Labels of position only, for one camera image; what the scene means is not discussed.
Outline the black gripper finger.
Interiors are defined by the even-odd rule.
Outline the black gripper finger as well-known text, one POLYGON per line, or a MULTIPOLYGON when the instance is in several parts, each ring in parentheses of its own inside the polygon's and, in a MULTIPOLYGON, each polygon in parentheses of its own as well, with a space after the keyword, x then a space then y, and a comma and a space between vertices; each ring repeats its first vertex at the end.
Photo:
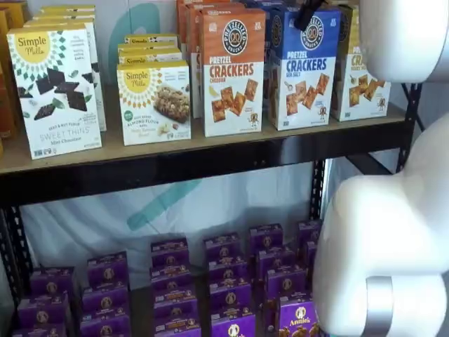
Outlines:
POLYGON ((322 5, 324 0, 305 0, 300 5, 296 17, 296 28, 306 30, 312 16, 322 5))

